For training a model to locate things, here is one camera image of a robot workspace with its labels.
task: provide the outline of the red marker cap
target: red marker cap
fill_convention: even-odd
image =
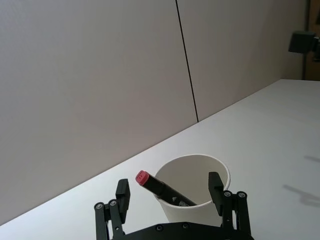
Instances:
[[[138,184],[140,184],[141,186],[143,186],[146,181],[149,178],[149,173],[147,173],[146,171],[141,170],[138,175],[135,177],[135,180],[137,181]]]

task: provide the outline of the cup rim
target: cup rim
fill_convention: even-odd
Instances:
[[[174,161],[174,160],[177,160],[179,158],[183,158],[183,157],[190,157],[190,156],[206,156],[206,157],[209,157],[209,158],[212,158],[212,159],[215,159],[217,160],[219,163],[221,163],[223,166],[224,166],[224,169],[226,170],[226,175],[227,175],[227,179],[226,179],[226,183],[225,183],[225,186],[223,188],[223,190],[228,190],[229,186],[230,186],[230,183],[231,183],[231,176],[230,176],[230,171],[229,171],[229,168],[227,167],[227,165],[225,165],[221,160],[219,160],[218,158],[214,157],[214,156],[210,156],[210,155],[206,155],[206,154],[187,154],[187,155],[182,155],[182,156],[179,156],[171,161],[168,161],[165,165],[167,165],[168,163]],[[168,202],[158,198],[156,195],[154,195],[155,198],[163,205],[166,205],[167,207],[170,207],[170,208],[174,208],[174,209],[181,209],[181,210],[191,210],[191,209],[197,209],[197,208],[201,208],[201,207],[204,207],[204,206],[207,206],[212,202],[212,200],[209,200],[209,201],[206,201],[204,203],[201,203],[199,205],[195,205],[195,206],[176,206],[176,205],[172,205],[172,204],[169,204]]]

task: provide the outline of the black marker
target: black marker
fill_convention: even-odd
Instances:
[[[148,189],[158,198],[171,205],[180,207],[189,207],[196,205],[193,201],[183,196],[181,193],[177,192],[164,182],[156,179],[154,176],[151,176],[146,171],[141,170],[135,177],[135,180],[138,182],[138,184]]]

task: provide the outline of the paper cup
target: paper cup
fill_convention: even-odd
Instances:
[[[230,172],[220,160],[208,155],[186,155],[165,164],[155,177],[177,190],[197,205],[175,206],[157,198],[169,222],[190,222],[220,226],[222,218],[212,202],[208,178],[209,172],[218,172],[224,190],[230,185]]]

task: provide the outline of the table surface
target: table surface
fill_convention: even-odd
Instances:
[[[319,237],[320,82],[279,80],[7,222],[0,239],[95,240],[94,204],[114,198],[122,178],[131,189],[124,231],[166,223],[160,204],[135,176],[141,169],[154,174],[189,154],[210,155],[228,166],[229,189],[248,193],[256,240]]]

